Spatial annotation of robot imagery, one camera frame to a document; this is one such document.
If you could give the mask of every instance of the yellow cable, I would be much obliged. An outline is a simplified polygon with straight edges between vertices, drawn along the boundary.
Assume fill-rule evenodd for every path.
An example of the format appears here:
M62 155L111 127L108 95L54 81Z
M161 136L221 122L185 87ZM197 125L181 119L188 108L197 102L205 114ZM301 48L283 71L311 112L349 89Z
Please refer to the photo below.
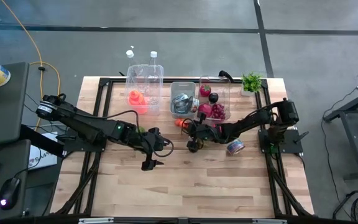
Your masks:
M34 65L36 63L41 63L41 62L32 62L32 63L30 63L30 65ZM55 70L55 72L57 74L57 85L58 85L57 86L57 95L59 95L60 94L60 74L59 74L59 71L53 65L51 65L51 64L49 64L47 62L42 62L42 63L44 63L46 65L49 65L51 68L53 68Z
M44 64L47 64L47 65L49 65L51 68L53 68L53 69L56 71L57 80L58 80L57 95L59 95L59 94L60 94L60 75L59 75L58 70L57 70L53 65L42 61L42 57L41 57L40 50L38 49L37 44L35 43L34 39L33 39L32 36L30 35L29 31L27 31L27 29L23 26L22 22L17 18L17 16L14 14L14 12L12 11L12 9L6 4L6 2L5 2L4 0L1 0L1 1L2 1L2 3L4 3L4 5L6 6L6 8L11 12L12 16L16 19L16 21L20 24L20 26L23 28L24 32L29 36L31 42L34 44L34 47L35 47L35 49L37 50L38 57L39 57L40 60L39 60L39 62L32 62L32 63L30 63L30 65L39 63L39 64L41 64L41 67L43 67ZM41 76L40 76L40 94L41 94L41 100L42 100L42 97L44 96L44 91L43 91L43 88L42 88L42 80L43 80L43 79L44 79L44 71L41 70ZM37 131L38 126L39 126L39 124L40 124L40 121L41 121L41 118L38 118L37 124L35 125L35 131Z
M38 49L37 44L35 43L34 39L31 37L29 31L27 31L27 29L25 29L22 22L17 18L17 16L13 13L12 9L5 3L5 1L4 0L1 0L1 1L2 1L2 3L4 3L4 5L7 7L7 9L11 12L12 16L15 17L16 21L20 24L20 26L24 29L24 32L30 37L30 40L32 41L35 49L37 50L38 57L40 58L40 62L41 62L41 66L42 66L42 57L41 57L40 50Z

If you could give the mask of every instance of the orange plastic toy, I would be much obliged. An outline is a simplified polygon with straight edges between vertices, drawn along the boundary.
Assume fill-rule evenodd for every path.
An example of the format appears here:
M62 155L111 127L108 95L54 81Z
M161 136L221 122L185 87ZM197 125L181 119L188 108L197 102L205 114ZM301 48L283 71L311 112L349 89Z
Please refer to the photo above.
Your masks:
M179 127L183 126L183 128L187 128L187 126L188 126L187 123L185 123L184 120L180 119L180 118L175 120L175 125L179 126Z
M144 100L143 94L137 90L131 90L129 92L129 104L134 106L146 105L146 101ZM147 108L134 108L136 112L139 114L145 114L147 112Z

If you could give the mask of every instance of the plastic bin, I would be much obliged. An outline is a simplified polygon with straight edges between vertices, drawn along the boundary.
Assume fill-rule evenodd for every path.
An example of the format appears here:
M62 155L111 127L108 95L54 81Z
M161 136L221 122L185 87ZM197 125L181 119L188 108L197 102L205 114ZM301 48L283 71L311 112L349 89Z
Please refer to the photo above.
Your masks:
M209 77L202 76L200 78L200 85L198 87L198 99L200 100L200 105L203 103L209 103L214 105L214 103L210 103L208 97L202 97L200 90L203 85L208 85L211 87L211 93L217 93L219 96L218 102L224 106L224 119L214 119L214 118L206 118L207 121L211 121L213 123L221 123L230 118L230 80L226 77Z
M195 97L196 96L196 84L192 82L173 82L171 83L171 114L172 118L194 118L195 113L187 113L187 114L179 114L175 113L173 109L172 100L179 94L184 93L188 97Z
M139 114L160 114L163 74L161 65L130 66L125 85L126 103ZM138 91L144 103L134 104L133 100L130 101L131 91Z

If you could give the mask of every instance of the red grapes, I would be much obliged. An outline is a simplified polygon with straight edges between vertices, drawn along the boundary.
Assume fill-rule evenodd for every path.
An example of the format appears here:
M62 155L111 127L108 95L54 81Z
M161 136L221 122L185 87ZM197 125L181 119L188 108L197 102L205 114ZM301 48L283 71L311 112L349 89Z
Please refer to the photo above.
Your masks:
M226 113L224 112L224 106L221 103L215 103L212 106L212 116L213 119L225 119Z

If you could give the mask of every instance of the bottle cap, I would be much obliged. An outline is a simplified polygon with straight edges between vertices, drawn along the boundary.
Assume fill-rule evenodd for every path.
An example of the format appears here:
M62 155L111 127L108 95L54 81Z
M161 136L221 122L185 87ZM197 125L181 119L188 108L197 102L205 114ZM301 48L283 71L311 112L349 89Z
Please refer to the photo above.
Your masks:
M150 57L156 58L157 57L157 52L150 52Z
M134 57L134 52L131 50L127 50L127 57L128 58L133 58Z

